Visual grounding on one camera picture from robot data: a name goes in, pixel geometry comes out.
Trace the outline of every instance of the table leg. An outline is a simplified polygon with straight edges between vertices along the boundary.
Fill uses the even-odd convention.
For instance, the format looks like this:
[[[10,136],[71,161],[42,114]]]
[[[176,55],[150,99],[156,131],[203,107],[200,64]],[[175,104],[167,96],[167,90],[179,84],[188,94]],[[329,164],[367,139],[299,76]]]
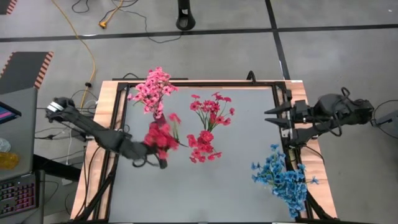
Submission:
[[[196,22],[191,13],[190,0],[178,0],[178,19],[176,26],[180,30],[190,30]]]
[[[79,181],[81,169],[73,166],[52,161],[42,156],[33,155],[33,171],[44,170],[46,174],[65,178],[72,181]]]

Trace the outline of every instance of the monitor screen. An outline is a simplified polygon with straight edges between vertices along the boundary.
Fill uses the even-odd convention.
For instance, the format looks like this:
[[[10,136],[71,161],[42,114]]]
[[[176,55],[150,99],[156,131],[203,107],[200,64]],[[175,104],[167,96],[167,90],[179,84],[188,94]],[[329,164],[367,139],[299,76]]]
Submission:
[[[0,124],[16,119],[21,116],[21,113],[14,108],[0,102]]]

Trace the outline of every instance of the yellow object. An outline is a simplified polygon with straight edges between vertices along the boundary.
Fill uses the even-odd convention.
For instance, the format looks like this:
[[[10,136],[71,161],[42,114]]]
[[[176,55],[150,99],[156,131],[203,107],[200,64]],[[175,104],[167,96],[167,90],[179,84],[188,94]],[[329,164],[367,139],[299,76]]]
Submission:
[[[19,157],[15,153],[0,152],[0,169],[13,169],[19,163]]]
[[[80,40],[80,42],[81,42],[82,44],[84,44],[84,46],[86,47],[86,49],[88,50],[88,52],[89,52],[90,55],[91,55],[91,59],[93,60],[93,72],[91,73],[90,80],[88,81],[89,83],[91,83],[91,81],[92,81],[92,80],[94,79],[94,77],[95,77],[95,70],[96,70],[96,69],[95,69],[95,59],[94,59],[94,55],[93,55],[93,53],[91,52],[90,48],[87,46],[87,44],[86,44],[82,39],[80,39],[80,37],[79,37],[79,35],[77,34],[75,28],[73,27],[72,23],[70,22],[68,16],[62,11],[62,9],[58,6],[58,4],[55,2],[55,0],[51,0],[51,1],[52,1],[53,4],[58,8],[58,10],[62,13],[62,15],[64,16],[64,18],[68,21],[70,27],[72,28],[73,32],[75,33],[76,39]],[[86,89],[85,89],[85,91],[84,91],[84,94],[83,94],[83,97],[81,98],[80,108],[83,107],[84,102],[85,102],[85,100],[86,100],[86,93],[87,93],[87,90],[88,90],[88,87],[86,87]]]
[[[112,19],[113,14],[114,14],[117,10],[119,10],[119,8],[120,8],[122,5],[123,5],[123,0],[120,0],[119,5],[116,7],[116,9],[114,9],[114,11],[111,13],[111,15],[110,15],[104,22],[100,22],[100,23],[99,23],[99,26],[102,27],[102,29],[105,29],[105,28],[106,28],[106,24],[108,23],[108,21],[109,21],[110,19]]]

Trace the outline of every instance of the keyboard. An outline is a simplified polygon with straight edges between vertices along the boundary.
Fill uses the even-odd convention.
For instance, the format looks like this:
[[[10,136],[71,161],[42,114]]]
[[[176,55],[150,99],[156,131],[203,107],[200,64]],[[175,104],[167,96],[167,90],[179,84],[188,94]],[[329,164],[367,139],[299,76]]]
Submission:
[[[0,218],[37,208],[39,185],[35,174],[0,182]]]

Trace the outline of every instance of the concrete floor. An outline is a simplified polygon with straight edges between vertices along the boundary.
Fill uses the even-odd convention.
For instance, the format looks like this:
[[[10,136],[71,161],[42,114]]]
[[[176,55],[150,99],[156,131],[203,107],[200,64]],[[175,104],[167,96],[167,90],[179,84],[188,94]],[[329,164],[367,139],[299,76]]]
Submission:
[[[89,1],[90,11],[75,14],[75,1],[59,1],[79,34],[143,32],[142,18],[118,12],[106,30],[98,26],[112,9],[109,0]],[[353,26],[398,24],[396,0],[278,0],[272,1],[278,27]],[[192,0],[196,30],[268,28],[270,20],[261,0]],[[148,17],[151,32],[176,30],[177,3],[171,0],[139,1],[130,8]],[[18,0],[11,16],[0,16],[0,38],[73,35],[67,22],[49,0]],[[158,37],[159,40],[174,37]],[[398,30],[344,30],[280,33],[291,79],[303,80],[310,104],[342,86],[352,99],[364,98],[374,106],[397,99]],[[100,39],[86,43],[97,63],[93,93],[101,82],[133,72],[141,77],[155,66],[163,66],[174,77],[189,79],[239,79],[253,70],[257,79],[283,79],[271,33],[190,35],[165,44],[147,38]],[[0,63],[13,51],[54,51],[55,55],[39,91],[38,107],[55,96],[71,96],[84,88],[91,74],[91,59],[77,40],[0,43]],[[397,109],[391,103],[379,114]],[[53,127],[37,114],[37,130]],[[396,223],[398,213],[398,151],[396,139],[370,124],[345,126],[336,138],[319,138],[331,192],[339,218],[347,221]],[[37,141],[35,153],[54,158],[64,156],[69,140]],[[72,142],[72,152],[83,145]],[[48,186],[49,195],[54,188]],[[46,207],[46,223],[68,218],[64,199],[75,185],[60,189]],[[73,196],[68,199],[72,207]]]

